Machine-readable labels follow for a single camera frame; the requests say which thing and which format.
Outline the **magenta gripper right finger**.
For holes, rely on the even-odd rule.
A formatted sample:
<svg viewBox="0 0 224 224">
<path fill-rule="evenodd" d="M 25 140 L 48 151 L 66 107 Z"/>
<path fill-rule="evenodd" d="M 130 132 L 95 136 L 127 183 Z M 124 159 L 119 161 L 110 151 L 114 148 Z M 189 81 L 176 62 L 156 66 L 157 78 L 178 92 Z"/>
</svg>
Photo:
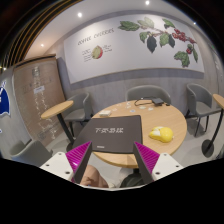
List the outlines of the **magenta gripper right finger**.
<svg viewBox="0 0 224 224">
<path fill-rule="evenodd" d="M 133 152 L 139 167 L 143 182 L 153 182 L 152 171 L 160 157 L 160 154 L 138 142 L 134 143 Z"/>
</svg>

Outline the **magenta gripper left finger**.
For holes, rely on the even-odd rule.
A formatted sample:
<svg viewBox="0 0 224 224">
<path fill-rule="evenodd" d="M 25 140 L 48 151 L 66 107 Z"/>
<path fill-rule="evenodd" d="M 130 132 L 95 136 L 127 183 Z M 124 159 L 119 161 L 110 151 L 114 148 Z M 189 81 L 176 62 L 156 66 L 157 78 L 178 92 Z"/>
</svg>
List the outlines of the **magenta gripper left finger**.
<svg viewBox="0 0 224 224">
<path fill-rule="evenodd" d="M 67 160 L 73 170 L 73 180 L 79 184 L 92 153 L 92 142 L 86 142 L 66 153 Z"/>
</svg>

